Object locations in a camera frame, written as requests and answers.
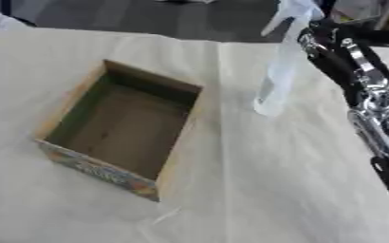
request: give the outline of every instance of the floor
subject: floor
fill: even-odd
[[[260,31],[277,0],[170,3],[155,0],[12,0],[13,15],[43,28],[154,33],[219,42],[279,42],[287,25],[268,37]]]

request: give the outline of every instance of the box side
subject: box side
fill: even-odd
[[[72,110],[74,105],[83,97],[88,89],[105,73],[104,64],[100,65],[93,72],[87,75],[85,81],[72,89],[65,98],[62,105],[36,129],[33,137],[36,140],[44,140],[62,121],[66,114]]]
[[[172,79],[169,77],[165,77],[162,75],[158,75],[156,73],[148,72],[130,65],[125,65],[121,63],[116,63],[110,60],[104,60],[104,64],[107,67],[107,69],[126,73],[128,75],[132,75],[134,77],[140,78],[142,80],[149,80],[153,81],[157,84],[162,84],[164,86],[170,86],[172,88],[190,92],[194,94],[199,94],[201,90],[201,86],[195,85],[195,84],[189,84],[186,82],[182,82],[180,80]]]
[[[159,198],[163,195],[166,195],[166,191],[168,191],[170,185],[169,181],[172,181],[173,176],[175,175],[176,172],[178,158],[183,157],[178,154],[178,146],[184,143],[184,139],[186,138],[186,136],[189,136],[189,133],[192,131],[192,128],[195,126],[196,119],[199,117],[199,112],[200,112],[199,106],[200,106],[200,100],[202,99],[202,94],[203,92],[201,89],[194,103],[194,106],[190,111],[187,121],[184,124],[183,128],[181,129],[178,139],[176,140],[176,144],[174,145],[173,150],[170,152],[168,159],[165,161],[164,165],[162,166],[162,170],[160,171],[157,177],[156,186],[157,186],[157,193]]]
[[[114,183],[131,193],[158,201],[157,186],[154,181],[122,170],[98,159],[77,153],[72,150],[37,140],[40,148],[54,162],[79,170],[83,173]]]

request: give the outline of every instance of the paper sheet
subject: paper sheet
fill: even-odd
[[[275,48],[0,31],[0,242],[389,242],[389,194],[335,85],[306,69],[282,117],[252,110]],[[205,86],[159,204],[54,164],[29,139],[104,58]]]

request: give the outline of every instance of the trigger sprayer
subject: trigger sprayer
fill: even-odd
[[[296,74],[297,63],[301,62],[303,52],[297,43],[300,32],[308,27],[311,20],[324,18],[324,14],[313,0],[280,0],[277,13],[261,34],[269,34],[287,18],[294,20],[269,65],[267,76],[253,102],[256,112],[270,117],[277,117],[282,112]]]

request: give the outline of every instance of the cardboard box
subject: cardboard box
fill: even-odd
[[[157,182],[200,91],[105,61],[41,126],[35,140],[53,161],[158,201]]]

